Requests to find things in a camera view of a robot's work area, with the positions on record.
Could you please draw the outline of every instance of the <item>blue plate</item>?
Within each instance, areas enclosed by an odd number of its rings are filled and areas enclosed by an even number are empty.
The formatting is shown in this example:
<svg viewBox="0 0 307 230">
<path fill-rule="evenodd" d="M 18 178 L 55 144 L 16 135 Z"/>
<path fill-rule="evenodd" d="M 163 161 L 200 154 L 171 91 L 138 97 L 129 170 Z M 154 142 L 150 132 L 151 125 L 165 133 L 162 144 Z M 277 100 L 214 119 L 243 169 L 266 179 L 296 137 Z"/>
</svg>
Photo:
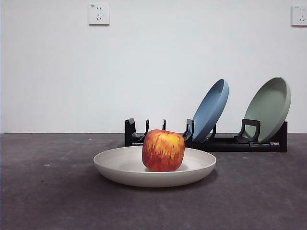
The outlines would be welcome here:
<svg viewBox="0 0 307 230">
<path fill-rule="evenodd" d="M 194 120 L 194 142 L 204 142 L 207 135 L 220 118 L 229 94 L 229 87 L 224 79 L 218 80 L 209 90 L 198 107 Z"/>
</svg>

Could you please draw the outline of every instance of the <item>plate rim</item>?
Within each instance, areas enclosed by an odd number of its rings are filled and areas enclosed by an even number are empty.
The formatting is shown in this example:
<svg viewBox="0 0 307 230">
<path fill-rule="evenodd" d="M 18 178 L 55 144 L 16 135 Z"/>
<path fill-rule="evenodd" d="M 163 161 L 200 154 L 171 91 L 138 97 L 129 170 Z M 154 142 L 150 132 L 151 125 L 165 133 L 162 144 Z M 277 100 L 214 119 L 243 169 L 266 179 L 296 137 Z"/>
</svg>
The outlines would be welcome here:
<svg viewBox="0 0 307 230">
<path fill-rule="evenodd" d="M 207 169 L 207 168 L 210 168 L 212 166 L 214 166 L 217 162 L 217 159 L 215 156 L 213 156 L 212 154 L 208 153 L 208 152 L 205 152 L 205 151 L 202 151 L 202 150 L 199 150 L 199 149 L 192 149 L 192 148 L 187 148 L 185 147 L 185 149 L 191 149 L 191 150 L 196 150 L 196 151 L 201 151 L 201 152 L 204 152 L 204 153 L 207 153 L 208 155 L 212 156 L 213 159 L 214 159 L 214 162 L 206 167 L 202 167 L 202 168 L 199 168 L 199 169 L 194 169 L 194 170 L 181 170 L 181 171 L 166 171 L 166 172 L 132 172 L 132 171 L 128 171 L 128 170 L 117 170 L 117 169 L 113 169 L 113 168 L 108 168 L 108 167 L 105 167 L 105 166 L 101 166 L 99 165 L 97 162 L 96 162 L 96 158 L 98 158 L 99 155 L 102 155 L 103 153 L 105 152 L 108 152 L 108 151 L 112 151 L 112 150 L 116 150 L 116 149 L 125 149 L 125 148 L 135 148 L 135 147 L 142 147 L 141 145 L 139 146 L 125 146 L 125 147 L 119 147 L 119 148 L 113 148 L 113 149 L 108 149 L 106 151 L 103 151 L 103 152 L 100 152 L 98 153 L 97 155 L 94 156 L 93 158 L 93 162 L 96 166 L 99 166 L 99 167 L 102 167 L 102 168 L 105 168 L 105 169 L 108 169 L 108 170 L 113 170 L 113 171 L 117 171 L 117 172 L 123 172 L 123 173 L 143 173 L 143 174 L 172 174 L 172 173 L 188 173 L 188 172 L 195 172 L 195 171 L 199 171 L 199 170 L 204 170 L 204 169 Z"/>
</svg>

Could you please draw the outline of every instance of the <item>black dish rack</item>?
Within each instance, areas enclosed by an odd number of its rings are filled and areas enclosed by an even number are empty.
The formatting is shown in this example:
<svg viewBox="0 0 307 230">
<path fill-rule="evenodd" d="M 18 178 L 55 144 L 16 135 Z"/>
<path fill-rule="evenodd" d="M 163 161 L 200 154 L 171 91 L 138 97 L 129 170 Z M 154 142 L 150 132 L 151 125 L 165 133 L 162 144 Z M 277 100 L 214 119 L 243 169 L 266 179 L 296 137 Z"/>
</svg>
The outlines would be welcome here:
<svg viewBox="0 0 307 230">
<path fill-rule="evenodd" d="M 243 137 L 245 126 L 254 126 L 255 135 L 251 138 Z M 166 120 L 162 121 L 162 130 L 166 128 Z M 267 142 L 259 143 L 261 123 L 257 120 L 243 119 L 241 131 L 233 137 L 216 137 L 216 125 L 210 137 L 204 142 L 192 141 L 194 133 L 194 121 L 187 119 L 186 131 L 182 135 L 185 140 L 185 147 L 211 152 L 287 152 L 288 148 L 288 124 L 284 121 L 279 131 Z M 135 121 L 130 118 L 125 121 L 125 146 L 143 145 L 146 134 L 149 130 L 149 119 L 146 120 L 146 131 L 143 135 L 137 136 Z"/>
</svg>

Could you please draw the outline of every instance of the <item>electrical outlet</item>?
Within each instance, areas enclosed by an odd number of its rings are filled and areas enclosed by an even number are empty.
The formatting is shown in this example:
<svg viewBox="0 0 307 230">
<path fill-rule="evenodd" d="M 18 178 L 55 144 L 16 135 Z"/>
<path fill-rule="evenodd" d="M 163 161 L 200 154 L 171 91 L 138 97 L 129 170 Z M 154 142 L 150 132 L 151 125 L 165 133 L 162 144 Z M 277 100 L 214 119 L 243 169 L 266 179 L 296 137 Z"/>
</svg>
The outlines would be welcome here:
<svg viewBox="0 0 307 230">
<path fill-rule="evenodd" d="M 292 6 L 291 11 L 292 26 L 307 26 L 307 5 Z"/>
<path fill-rule="evenodd" d="M 88 9 L 90 25 L 109 25 L 109 4 L 91 4 Z"/>
</svg>

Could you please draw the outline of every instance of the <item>green plate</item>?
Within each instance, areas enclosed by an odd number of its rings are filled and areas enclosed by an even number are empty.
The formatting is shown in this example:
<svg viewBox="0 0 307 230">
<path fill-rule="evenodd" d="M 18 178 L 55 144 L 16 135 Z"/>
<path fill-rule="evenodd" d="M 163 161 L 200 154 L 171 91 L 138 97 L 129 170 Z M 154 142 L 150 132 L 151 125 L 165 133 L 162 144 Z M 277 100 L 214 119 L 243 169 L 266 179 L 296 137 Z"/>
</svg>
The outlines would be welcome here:
<svg viewBox="0 0 307 230">
<path fill-rule="evenodd" d="M 260 121 L 259 142 L 266 143 L 282 126 L 290 109 L 291 91 L 283 78 L 273 78 L 254 96 L 245 113 L 245 119 Z M 250 138 L 255 127 L 246 126 L 242 136 Z"/>
</svg>

